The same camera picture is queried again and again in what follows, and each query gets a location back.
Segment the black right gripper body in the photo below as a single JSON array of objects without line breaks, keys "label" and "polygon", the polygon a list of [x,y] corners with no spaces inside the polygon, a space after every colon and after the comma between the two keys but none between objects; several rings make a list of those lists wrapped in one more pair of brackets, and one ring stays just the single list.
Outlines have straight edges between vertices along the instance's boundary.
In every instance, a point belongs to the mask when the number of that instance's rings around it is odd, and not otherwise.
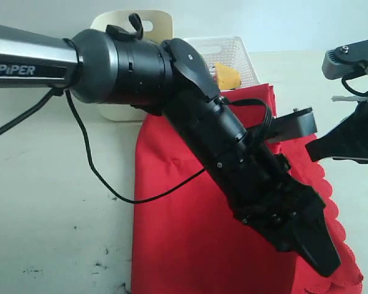
[{"label": "black right gripper body", "polygon": [[368,164],[368,103],[360,102],[336,128],[339,154],[334,160]]}]

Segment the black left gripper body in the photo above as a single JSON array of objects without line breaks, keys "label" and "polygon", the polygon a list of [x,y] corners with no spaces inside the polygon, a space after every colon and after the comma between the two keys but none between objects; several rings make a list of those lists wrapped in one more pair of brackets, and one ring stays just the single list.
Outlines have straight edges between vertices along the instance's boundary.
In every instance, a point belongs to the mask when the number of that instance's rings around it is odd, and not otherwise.
[{"label": "black left gripper body", "polygon": [[299,216],[323,214],[314,188],[294,179],[288,159],[265,145],[243,143],[202,148],[202,164],[225,194],[234,218],[251,227],[278,251],[295,251],[292,227]]}]

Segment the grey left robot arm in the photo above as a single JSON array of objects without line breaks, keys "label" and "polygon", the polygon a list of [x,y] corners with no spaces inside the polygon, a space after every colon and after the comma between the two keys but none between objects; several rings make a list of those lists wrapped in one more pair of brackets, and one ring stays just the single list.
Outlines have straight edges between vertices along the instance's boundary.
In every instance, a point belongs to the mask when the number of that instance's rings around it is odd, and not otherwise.
[{"label": "grey left robot arm", "polygon": [[267,147],[314,134],[312,109],[275,118],[266,108],[261,123],[246,128],[189,43],[154,43],[144,38],[138,14],[129,21],[133,32],[108,25],[71,39],[0,25],[0,88],[48,88],[41,102],[0,127],[0,135],[61,95],[163,115],[224,192],[238,221],[276,250],[295,251],[318,274],[330,276],[340,257],[326,226],[325,203],[288,173],[284,155]]}]

